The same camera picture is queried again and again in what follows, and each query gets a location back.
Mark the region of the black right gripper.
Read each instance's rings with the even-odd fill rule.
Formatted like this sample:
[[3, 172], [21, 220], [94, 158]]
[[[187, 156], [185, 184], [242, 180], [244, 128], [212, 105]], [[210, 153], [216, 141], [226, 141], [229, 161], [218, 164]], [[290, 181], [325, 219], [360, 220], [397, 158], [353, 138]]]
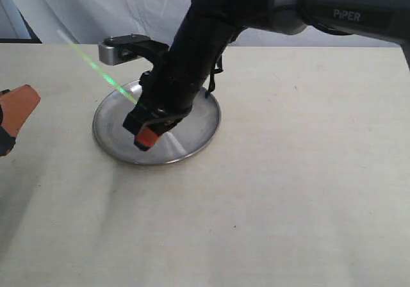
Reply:
[[142, 93], [126, 115], [122, 127], [135, 136], [134, 145], [138, 149], [148, 151], [161, 135], [176, 127], [190, 113], [194, 85], [183, 83], [172, 74], [151, 71], [140, 76], [139, 85]]

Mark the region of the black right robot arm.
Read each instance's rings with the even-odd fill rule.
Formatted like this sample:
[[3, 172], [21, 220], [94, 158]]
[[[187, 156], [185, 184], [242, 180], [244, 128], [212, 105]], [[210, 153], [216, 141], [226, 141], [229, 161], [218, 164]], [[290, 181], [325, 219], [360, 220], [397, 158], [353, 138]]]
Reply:
[[191, 112], [203, 84], [214, 91], [222, 53], [242, 31], [296, 35], [308, 26], [393, 42], [409, 54], [409, 0], [191, 0], [171, 45], [131, 44], [153, 68], [141, 75], [142, 94], [124, 128], [141, 151], [149, 150]]

